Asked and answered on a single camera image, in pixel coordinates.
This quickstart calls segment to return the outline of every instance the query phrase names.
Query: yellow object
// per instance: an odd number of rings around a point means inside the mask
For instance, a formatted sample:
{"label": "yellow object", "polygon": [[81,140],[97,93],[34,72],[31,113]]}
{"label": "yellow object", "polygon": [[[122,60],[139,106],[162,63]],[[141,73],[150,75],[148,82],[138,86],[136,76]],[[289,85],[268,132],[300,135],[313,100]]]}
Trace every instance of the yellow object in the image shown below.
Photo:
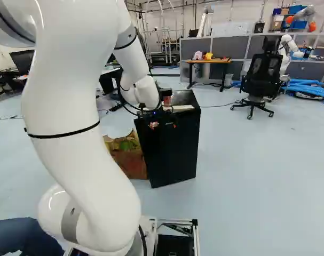
{"label": "yellow object", "polygon": [[213,56],[213,54],[211,52],[207,52],[204,56],[205,60],[211,60],[211,57]]}

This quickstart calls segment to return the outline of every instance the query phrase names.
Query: cardboard box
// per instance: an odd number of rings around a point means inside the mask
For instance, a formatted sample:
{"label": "cardboard box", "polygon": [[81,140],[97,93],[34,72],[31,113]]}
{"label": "cardboard box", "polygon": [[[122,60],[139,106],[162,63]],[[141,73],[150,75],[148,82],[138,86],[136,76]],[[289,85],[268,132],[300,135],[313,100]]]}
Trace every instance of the cardboard box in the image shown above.
{"label": "cardboard box", "polygon": [[289,14],[289,8],[282,8],[280,14],[281,15],[287,15],[287,14]]}
{"label": "cardboard box", "polygon": [[273,21],[272,22],[272,29],[280,29],[282,21]]}
{"label": "cardboard box", "polygon": [[129,179],[147,180],[143,152],[138,135],[133,129],[125,137],[113,139],[105,135],[104,142],[114,161]]}
{"label": "cardboard box", "polygon": [[283,21],[284,17],[284,15],[276,15],[274,16],[273,21]]}

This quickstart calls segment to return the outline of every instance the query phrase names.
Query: white robot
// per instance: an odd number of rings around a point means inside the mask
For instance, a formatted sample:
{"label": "white robot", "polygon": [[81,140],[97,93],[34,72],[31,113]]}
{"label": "white robot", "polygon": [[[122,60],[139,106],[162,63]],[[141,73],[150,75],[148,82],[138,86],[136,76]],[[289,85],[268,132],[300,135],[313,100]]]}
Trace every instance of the white robot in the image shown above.
{"label": "white robot", "polygon": [[317,55],[309,55],[305,54],[305,52],[301,52],[290,35],[283,35],[280,39],[280,44],[278,48],[278,53],[283,55],[283,61],[280,67],[280,76],[285,75],[286,69],[290,65],[291,57],[288,55],[289,52],[293,52],[293,57],[297,58],[312,58],[312,59],[322,59],[323,57]]}
{"label": "white robot", "polygon": [[94,99],[114,53],[126,101],[159,104],[124,0],[0,0],[0,44],[36,47],[22,115],[58,183],[39,203],[42,228],[89,255],[152,255],[153,243],[132,246],[138,228],[153,224],[141,220],[139,197],[104,145]]}

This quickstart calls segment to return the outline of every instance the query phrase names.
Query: black monitor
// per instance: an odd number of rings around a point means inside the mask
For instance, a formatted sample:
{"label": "black monitor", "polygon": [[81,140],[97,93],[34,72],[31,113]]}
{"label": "black monitor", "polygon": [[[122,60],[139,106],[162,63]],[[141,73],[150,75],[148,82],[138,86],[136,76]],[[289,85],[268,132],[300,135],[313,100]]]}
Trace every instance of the black monitor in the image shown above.
{"label": "black monitor", "polygon": [[10,52],[11,59],[17,66],[19,75],[27,75],[29,73],[34,52],[35,50]]}

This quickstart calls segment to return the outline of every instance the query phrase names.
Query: person's leg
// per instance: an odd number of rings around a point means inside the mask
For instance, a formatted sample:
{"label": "person's leg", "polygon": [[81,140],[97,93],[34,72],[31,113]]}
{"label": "person's leg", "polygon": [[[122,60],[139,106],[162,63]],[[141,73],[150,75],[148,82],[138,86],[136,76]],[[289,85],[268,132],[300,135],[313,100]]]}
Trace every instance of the person's leg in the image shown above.
{"label": "person's leg", "polygon": [[27,256],[62,256],[64,253],[59,243],[41,229],[37,220],[0,220],[0,255],[18,250]]}

